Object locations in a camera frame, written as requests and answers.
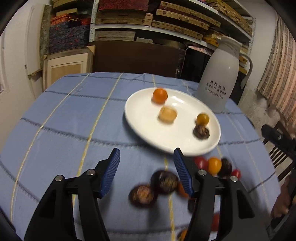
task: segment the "plaid tablecloth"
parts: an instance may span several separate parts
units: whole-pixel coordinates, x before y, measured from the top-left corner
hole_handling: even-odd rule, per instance
[[[150,209],[135,208],[128,201],[130,190],[148,183],[155,170],[167,166],[176,172],[172,156],[146,144],[124,118],[128,97],[153,86],[192,95],[198,83],[151,74],[75,74],[61,78],[38,97],[10,134],[0,159],[0,206],[21,238],[56,175],[70,178],[94,168],[114,147],[120,149],[120,164],[110,192],[99,200],[111,241],[173,240],[189,224],[187,200],[175,192],[171,206],[169,196],[162,195]],[[269,155],[232,100],[216,115],[221,139],[205,157],[228,157],[233,167],[241,170],[241,182],[268,224],[280,193]],[[77,236],[82,239],[77,199],[74,219]]]

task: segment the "human hand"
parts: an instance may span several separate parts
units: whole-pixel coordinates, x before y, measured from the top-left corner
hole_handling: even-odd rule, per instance
[[[283,214],[287,214],[289,211],[289,205],[291,198],[288,192],[288,184],[290,183],[290,175],[286,177],[284,184],[281,186],[281,193],[277,197],[274,207],[271,211],[271,215],[274,218],[279,218]],[[296,204],[296,196],[293,199],[293,204]]]

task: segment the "white wall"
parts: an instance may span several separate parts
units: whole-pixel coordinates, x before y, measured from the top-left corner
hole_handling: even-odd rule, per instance
[[[9,133],[35,100],[25,69],[25,47],[27,22],[31,7],[36,3],[48,4],[49,0],[29,0],[12,17],[0,38],[0,81],[5,84],[5,91],[0,93],[0,151]]]
[[[239,0],[239,2],[256,18],[256,29],[250,54],[253,71],[246,84],[239,107],[250,118],[260,134],[263,124],[274,126],[279,120],[278,113],[267,110],[267,101],[256,90],[271,52],[276,12],[264,0]]]

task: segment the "white thermos jug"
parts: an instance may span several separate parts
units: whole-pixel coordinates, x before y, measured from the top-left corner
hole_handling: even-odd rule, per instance
[[[239,72],[239,56],[250,62],[250,70],[241,82],[243,88],[252,72],[251,59],[240,53],[242,44],[233,38],[222,36],[203,72],[195,97],[204,102],[213,112],[223,111],[233,90]]]

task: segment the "striped curtain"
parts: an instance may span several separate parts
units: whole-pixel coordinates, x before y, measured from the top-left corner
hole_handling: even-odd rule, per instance
[[[276,107],[287,125],[296,126],[296,42],[276,15],[272,50],[258,91]]]

